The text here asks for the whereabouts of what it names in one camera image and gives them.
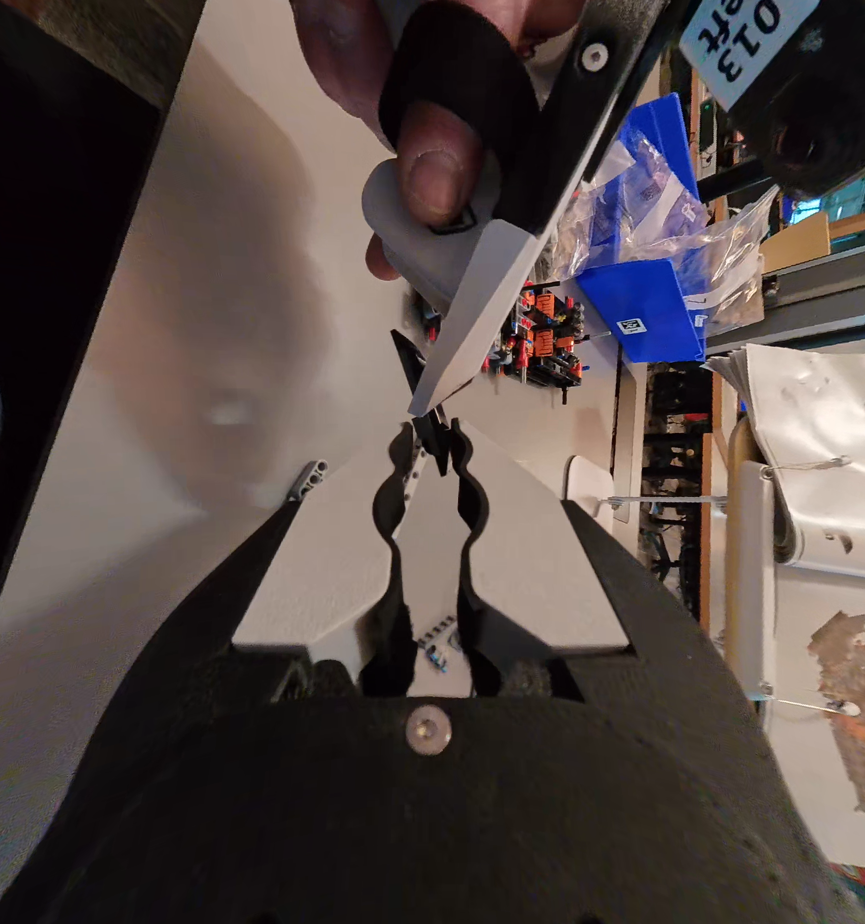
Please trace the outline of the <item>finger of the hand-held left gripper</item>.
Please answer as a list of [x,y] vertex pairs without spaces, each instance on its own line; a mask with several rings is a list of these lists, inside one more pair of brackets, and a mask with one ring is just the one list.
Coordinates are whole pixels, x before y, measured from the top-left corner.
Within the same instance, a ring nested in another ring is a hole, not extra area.
[[392,329],[391,338],[406,377],[407,385],[410,392],[415,394],[426,365],[425,356],[416,344],[399,330]]
[[539,251],[539,239],[494,217],[500,174],[490,157],[470,205],[472,225],[439,234],[407,210],[396,162],[381,162],[364,186],[364,218],[391,266],[443,310],[409,413],[422,417],[481,368]]

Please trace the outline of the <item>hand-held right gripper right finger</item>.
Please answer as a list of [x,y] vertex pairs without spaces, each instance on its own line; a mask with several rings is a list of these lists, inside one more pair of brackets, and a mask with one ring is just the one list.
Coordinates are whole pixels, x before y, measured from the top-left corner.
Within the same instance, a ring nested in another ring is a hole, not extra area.
[[623,653],[627,634],[562,502],[470,423],[450,432],[469,530],[458,582],[469,659],[509,676],[521,663]]

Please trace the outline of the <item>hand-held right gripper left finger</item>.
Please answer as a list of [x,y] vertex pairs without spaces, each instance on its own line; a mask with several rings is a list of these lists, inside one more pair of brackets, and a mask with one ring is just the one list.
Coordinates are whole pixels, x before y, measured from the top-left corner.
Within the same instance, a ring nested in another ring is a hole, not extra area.
[[404,422],[331,473],[300,504],[232,637],[244,652],[304,655],[358,676],[403,602],[396,536],[410,503],[415,431]]

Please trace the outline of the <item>black lego piece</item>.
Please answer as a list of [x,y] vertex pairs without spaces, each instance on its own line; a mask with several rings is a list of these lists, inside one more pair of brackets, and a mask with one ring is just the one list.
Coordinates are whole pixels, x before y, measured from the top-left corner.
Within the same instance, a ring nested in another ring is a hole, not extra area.
[[424,451],[436,463],[440,476],[445,477],[451,458],[451,427],[442,405],[435,406],[421,417],[413,417],[412,424]]

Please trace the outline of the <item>orange black lego model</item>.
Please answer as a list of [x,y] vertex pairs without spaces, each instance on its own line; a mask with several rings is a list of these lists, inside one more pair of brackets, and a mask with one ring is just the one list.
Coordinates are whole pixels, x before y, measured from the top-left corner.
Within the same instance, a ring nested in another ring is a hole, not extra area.
[[483,360],[481,374],[559,394],[562,407],[586,366],[576,348],[589,340],[585,303],[560,283],[527,279]]

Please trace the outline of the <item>dark grey lego beam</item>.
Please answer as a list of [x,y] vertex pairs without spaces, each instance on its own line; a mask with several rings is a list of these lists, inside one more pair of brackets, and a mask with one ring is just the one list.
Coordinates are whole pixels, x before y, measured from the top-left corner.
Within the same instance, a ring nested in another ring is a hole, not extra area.
[[287,494],[287,501],[302,502],[308,493],[323,482],[328,468],[329,465],[325,459],[308,462],[293,481]]

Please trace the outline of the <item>pile of small lego parts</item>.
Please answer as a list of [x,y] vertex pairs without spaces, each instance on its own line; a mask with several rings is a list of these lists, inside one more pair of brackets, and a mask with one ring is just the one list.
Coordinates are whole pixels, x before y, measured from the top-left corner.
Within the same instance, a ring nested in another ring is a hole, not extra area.
[[436,623],[420,636],[417,644],[429,664],[439,673],[446,673],[449,653],[463,653],[458,617],[447,616]]

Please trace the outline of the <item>lego instruction booklet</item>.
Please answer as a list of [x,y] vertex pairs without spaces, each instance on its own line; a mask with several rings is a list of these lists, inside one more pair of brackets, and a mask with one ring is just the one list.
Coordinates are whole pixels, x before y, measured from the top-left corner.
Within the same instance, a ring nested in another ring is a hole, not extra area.
[[819,847],[865,867],[865,354],[748,345],[707,366],[745,410],[718,644]]

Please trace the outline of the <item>person's left hand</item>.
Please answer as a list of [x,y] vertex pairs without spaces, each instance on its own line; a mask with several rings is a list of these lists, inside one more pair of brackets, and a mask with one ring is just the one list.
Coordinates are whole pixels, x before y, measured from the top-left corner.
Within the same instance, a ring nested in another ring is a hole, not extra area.
[[[583,2],[468,1],[498,29],[518,56],[571,29]],[[371,1],[290,4],[303,57],[323,92],[382,141],[378,105],[393,47]],[[406,111],[394,146],[400,195],[418,222],[447,225],[468,203],[483,168],[484,149],[473,128],[436,103]]]

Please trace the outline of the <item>blue plastic bin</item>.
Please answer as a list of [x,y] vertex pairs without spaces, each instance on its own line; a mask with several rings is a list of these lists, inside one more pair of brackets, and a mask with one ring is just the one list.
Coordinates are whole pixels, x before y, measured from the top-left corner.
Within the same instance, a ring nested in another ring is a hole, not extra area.
[[590,254],[575,281],[634,363],[700,362],[704,321],[686,305],[674,258],[625,260],[626,241],[654,244],[701,230],[707,220],[677,93],[636,107],[604,164],[616,156],[633,165],[601,189],[593,214]]

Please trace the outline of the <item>clear plastic bags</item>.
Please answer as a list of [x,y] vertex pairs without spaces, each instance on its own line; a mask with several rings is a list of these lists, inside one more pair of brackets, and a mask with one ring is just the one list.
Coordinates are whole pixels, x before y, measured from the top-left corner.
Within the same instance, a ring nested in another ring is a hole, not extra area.
[[616,141],[597,178],[581,181],[531,271],[538,283],[584,271],[663,260],[688,309],[705,315],[707,334],[764,320],[762,240],[779,190],[768,189],[733,217],[708,224],[706,206],[638,132]]

